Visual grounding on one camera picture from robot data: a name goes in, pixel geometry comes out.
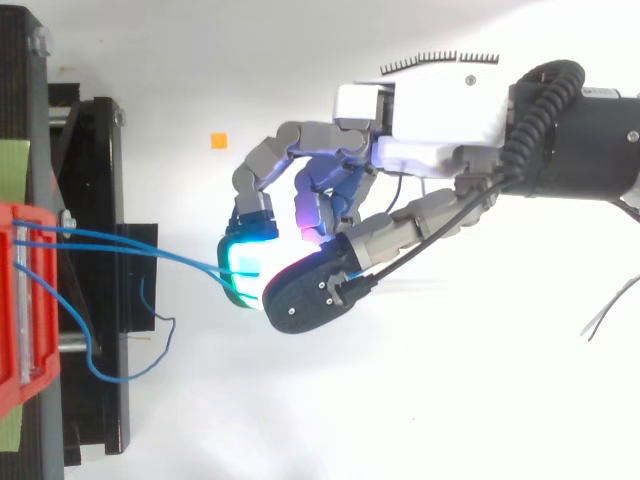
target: black connector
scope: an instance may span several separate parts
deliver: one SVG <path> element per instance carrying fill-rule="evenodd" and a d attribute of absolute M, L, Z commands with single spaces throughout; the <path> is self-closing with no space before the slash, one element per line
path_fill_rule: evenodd
<path fill-rule="evenodd" d="M 354 278 L 336 287 L 336 292 L 342 299 L 345 307 L 353 307 L 356 302 L 371 293 L 373 287 L 378 285 L 374 275 L 366 275 Z"/>
<path fill-rule="evenodd" d="M 269 321 L 283 333 L 303 333 L 344 315 L 365 295 L 366 288 L 346 292 L 345 298 L 349 303 L 340 305 L 331 292 L 331 278 L 346 278 L 360 270 L 351 243 L 344 234 L 338 234 L 323 244 L 320 252 L 290 265 L 269 282 L 263 295 Z"/>

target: white backdrop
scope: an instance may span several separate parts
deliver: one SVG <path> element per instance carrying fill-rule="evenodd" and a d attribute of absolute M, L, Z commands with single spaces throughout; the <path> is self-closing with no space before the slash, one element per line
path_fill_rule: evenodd
<path fill-rule="evenodd" d="M 244 155 L 285 120 L 328 120 L 335 87 L 382 63 L 496 51 L 515 80 L 571 58 L 589 85 L 640 92 L 640 8 L 622 2 L 27 3 L 56 40 L 51 80 L 127 111 L 126 219 L 158 222 L 162 247 L 207 261 Z M 228 151 L 210 149 L 213 131 L 229 133 Z M 292 178 L 272 189 L 289 234 Z M 405 183 L 401 203 L 419 191 Z M 381 178 L 366 211 L 394 189 Z M 501 198 L 348 316 L 294 337 L 162 263 L 158 311 L 178 330 L 131 385 L 132 444 L 113 458 L 84 449 L 68 478 L 638 478 L 640 295 L 593 343 L 578 334 L 640 270 L 639 240 L 606 204 Z M 131 341 L 132 371 L 166 334 Z"/>

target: coiled black cable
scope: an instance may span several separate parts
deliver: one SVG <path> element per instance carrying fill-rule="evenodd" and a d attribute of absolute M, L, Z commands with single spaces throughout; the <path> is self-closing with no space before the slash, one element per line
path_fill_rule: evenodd
<path fill-rule="evenodd" d="M 540 83 L 552 76 L 533 105 L 515 125 L 500 153 L 501 172 L 508 180 L 523 180 L 533 149 L 547 130 L 578 96 L 584 85 L 584 69 L 570 60 L 556 60 L 540 65 L 524 75 L 520 82 Z"/>

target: black cylindrical motor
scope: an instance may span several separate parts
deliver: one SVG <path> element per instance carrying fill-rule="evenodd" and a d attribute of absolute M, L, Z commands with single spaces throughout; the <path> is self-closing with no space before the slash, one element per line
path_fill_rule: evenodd
<path fill-rule="evenodd" d="M 545 88 L 511 87 L 507 135 Z M 534 149 L 521 183 L 504 193 L 532 197 L 613 200 L 640 172 L 640 99 L 609 89 L 583 89 Z"/>

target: red plastic crate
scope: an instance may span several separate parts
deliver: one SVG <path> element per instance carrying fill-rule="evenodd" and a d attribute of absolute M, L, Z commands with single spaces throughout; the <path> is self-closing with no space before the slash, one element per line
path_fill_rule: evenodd
<path fill-rule="evenodd" d="M 0 203 L 0 419 L 47 388 L 60 374 L 58 351 L 58 305 L 37 282 L 31 282 L 33 319 L 33 371 L 31 382 L 20 384 L 16 325 L 13 221 L 55 226 L 51 212 L 26 205 Z M 34 242 L 56 242 L 56 234 L 30 229 Z M 53 249 L 30 249 L 30 267 L 57 289 L 57 260 Z"/>

